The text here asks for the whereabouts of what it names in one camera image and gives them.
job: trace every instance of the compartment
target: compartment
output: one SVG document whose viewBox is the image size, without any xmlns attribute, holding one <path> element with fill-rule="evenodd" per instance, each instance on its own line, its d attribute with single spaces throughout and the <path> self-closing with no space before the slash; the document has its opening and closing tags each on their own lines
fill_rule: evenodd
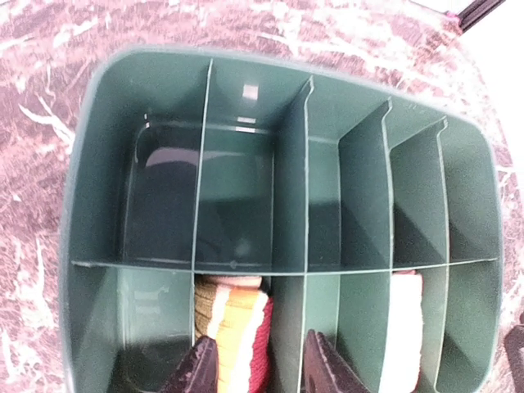
<svg viewBox="0 0 524 393">
<path fill-rule="evenodd" d="M 69 277 L 69 389 L 157 391 L 191 346 L 191 273 L 70 265 Z"/>
<path fill-rule="evenodd" d="M 195 182 L 194 170 L 181 163 L 200 148 L 209 64 L 209 58 L 144 51 L 113 60 L 97 75 L 70 168 L 70 260 L 190 269 L 187 251 L 175 249 L 173 238 L 184 237 L 186 248 L 192 208 L 177 207 L 185 209 L 194 196 L 176 193 L 181 183 Z M 176 78 L 166 78 L 173 70 Z M 171 197 L 183 202 L 169 203 Z"/>
<path fill-rule="evenodd" d="M 304 272 L 308 75 L 226 59 L 214 70 L 195 269 Z"/>
<path fill-rule="evenodd" d="M 119 269 L 117 285 L 120 350 L 111 388 L 158 391 L 192 344 L 192 275 Z"/>
<path fill-rule="evenodd" d="M 268 391 L 296 393 L 300 389 L 304 351 L 305 277 L 271 277 L 273 318 L 269 350 L 272 361 Z"/>
<path fill-rule="evenodd" d="M 497 182 L 488 142 L 478 129 L 449 117 L 440 134 L 449 210 L 450 262 L 500 257 Z"/>
<path fill-rule="evenodd" d="M 422 275 L 422 350 L 418 392 L 435 391 L 444 340 L 449 271 L 440 266 L 417 271 Z"/>
<path fill-rule="evenodd" d="M 490 371 L 499 323 L 501 261 L 449 267 L 442 360 L 436 388 L 477 391 Z"/>
<path fill-rule="evenodd" d="M 445 264 L 448 259 L 448 213 L 438 139 L 445 128 L 446 122 L 439 120 L 391 150 L 394 268 L 416 269 Z"/>
<path fill-rule="evenodd" d="M 190 269 L 202 124 L 147 123 L 129 178 L 124 260 Z"/>
<path fill-rule="evenodd" d="M 316 86 L 311 119 L 324 117 L 318 104 L 332 99 Z M 339 129 L 330 138 L 309 137 L 310 272 L 390 267 L 392 186 L 384 127 L 390 108 L 382 103 L 340 138 Z M 341 113 L 347 124 L 354 115 Z M 317 132 L 310 128 L 309 134 Z"/>
<path fill-rule="evenodd" d="M 378 391 L 386 348 L 389 272 L 308 275 L 304 332 L 326 335 L 370 391 Z"/>
</svg>

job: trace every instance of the red yarn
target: red yarn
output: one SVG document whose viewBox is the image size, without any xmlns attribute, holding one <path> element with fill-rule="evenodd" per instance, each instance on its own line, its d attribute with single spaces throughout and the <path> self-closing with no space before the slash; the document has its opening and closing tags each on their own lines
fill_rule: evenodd
<svg viewBox="0 0 524 393">
<path fill-rule="evenodd" d="M 273 299 L 268 298 L 264 307 L 264 321 L 256 331 L 253 343 L 253 359 L 251 359 L 251 377 L 249 379 L 249 393 L 264 393 L 269 383 L 269 331 L 271 315 L 273 313 Z"/>
</svg>

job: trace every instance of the black object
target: black object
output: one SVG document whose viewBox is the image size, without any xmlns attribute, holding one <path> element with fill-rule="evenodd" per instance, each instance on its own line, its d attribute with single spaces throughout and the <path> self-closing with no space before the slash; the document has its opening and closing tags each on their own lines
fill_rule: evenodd
<svg viewBox="0 0 524 393">
<path fill-rule="evenodd" d="M 307 393 L 370 393 L 328 339 L 309 330 L 304 351 Z"/>
<path fill-rule="evenodd" d="M 465 33 L 485 18 L 505 0 L 475 0 L 458 14 L 460 28 Z"/>
<path fill-rule="evenodd" d="M 216 393 L 219 351 L 216 341 L 200 337 L 159 393 Z"/>
<path fill-rule="evenodd" d="M 524 391 L 524 314 L 521 324 L 515 326 L 504 338 L 504 348 L 508 356 L 509 368 L 517 393 Z"/>
</svg>

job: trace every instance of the green plastic storage bin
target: green plastic storage bin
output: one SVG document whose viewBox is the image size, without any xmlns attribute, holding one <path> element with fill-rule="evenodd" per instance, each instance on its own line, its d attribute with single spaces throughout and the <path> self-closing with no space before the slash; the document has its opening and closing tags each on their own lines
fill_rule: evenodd
<svg viewBox="0 0 524 393">
<path fill-rule="evenodd" d="M 140 47 L 89 84 L 61 228 L 69 392 L 155 391 L 193 342 L 195 274 L 271 287 L 271 392 L 300 391 L 308 329 L 379 389 L 390 279 L 424 278 L 420 392 L 476 391 L 502 279 L 477 126 L 346 75 Z"/>
</svg>

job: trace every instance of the folded fabric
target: folded fabric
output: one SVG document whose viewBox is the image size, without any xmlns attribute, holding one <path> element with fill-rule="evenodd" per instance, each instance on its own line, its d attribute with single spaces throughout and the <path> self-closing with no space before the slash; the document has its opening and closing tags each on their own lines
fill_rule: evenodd
<svg viewBox="0 0 524 393">
<path fill-rule="evenodd" d="M 216 340 L 218 393 L 263 393 L 267 387 L 273 300 L 254 287 L 260 281 L 231 277 L 196 281 L 196 338 Z"/>
<path fill-rule="evenodd" d="M 415 272 L 393 274 L 379 393 L 411 393 L 416 390 L 422 329 L 422 276 Z"/>
</svg>

